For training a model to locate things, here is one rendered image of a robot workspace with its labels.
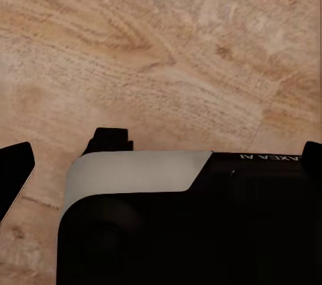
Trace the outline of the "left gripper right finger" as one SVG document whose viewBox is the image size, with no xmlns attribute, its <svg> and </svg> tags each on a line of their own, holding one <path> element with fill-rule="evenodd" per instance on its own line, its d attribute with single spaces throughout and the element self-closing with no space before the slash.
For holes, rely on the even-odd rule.
<svg viewBox="0 0 322 285">
<path fill-rule="evenodd" d="M 301 166 L 322 195 L 322 144 L 313 141 L 305 144 Z"/>
</svg>

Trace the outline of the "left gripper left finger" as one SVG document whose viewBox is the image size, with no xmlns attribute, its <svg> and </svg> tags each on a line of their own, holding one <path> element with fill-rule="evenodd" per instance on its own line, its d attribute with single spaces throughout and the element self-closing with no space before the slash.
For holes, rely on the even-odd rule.
<svg viewBox="0 0 322 285">
<path fill-rule="evenodd" d="M 35 167 L 28 141 L 0 149 L 0 222 Z"/>
</svg>

